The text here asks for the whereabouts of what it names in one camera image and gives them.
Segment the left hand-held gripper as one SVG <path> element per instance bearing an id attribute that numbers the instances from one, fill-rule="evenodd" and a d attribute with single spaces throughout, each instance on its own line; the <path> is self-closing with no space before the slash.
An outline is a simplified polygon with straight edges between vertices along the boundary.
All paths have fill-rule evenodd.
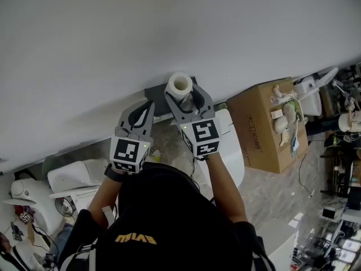
<path id="1" fill-rule="evenodd" d="M 118 170 L 139 173 L 153 144 L 155 102 L 143 100 L 125 109 L 111 137 L 109 159 Z"/>

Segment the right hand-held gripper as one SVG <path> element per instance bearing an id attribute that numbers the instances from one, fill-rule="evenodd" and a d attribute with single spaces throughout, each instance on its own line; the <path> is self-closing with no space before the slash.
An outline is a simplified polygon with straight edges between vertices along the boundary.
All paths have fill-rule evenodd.
<path id="1" fill-rule="evenodd" d="M 215 116 L 214 104 L 211 96 L 197 84 L 191 91 L 193 103 L 200 117 L 212 117 L 191 121 L 194 117 L 192 110 L 184 110 L 175 98 L 168 92 L 164 94 L 165 100 L 178 123 L 180 137 L 197 160 L 205 160 L 217 153 L 221 144 L 221 123 Z"/>

